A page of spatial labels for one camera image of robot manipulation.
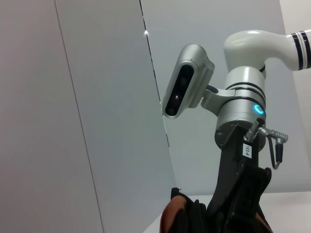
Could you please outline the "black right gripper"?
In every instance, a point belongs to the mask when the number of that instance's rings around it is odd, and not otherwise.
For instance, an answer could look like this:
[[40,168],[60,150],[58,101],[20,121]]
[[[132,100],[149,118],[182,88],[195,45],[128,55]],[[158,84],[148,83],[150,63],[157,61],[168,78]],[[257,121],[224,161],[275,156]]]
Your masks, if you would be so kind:
[[211,233],[270,233],[259,201],[272,171],[261,168],[259,140],[249,144],[251,155],[243,154],[246,130],[236,127],[223,146],[216,189],[207,207]]

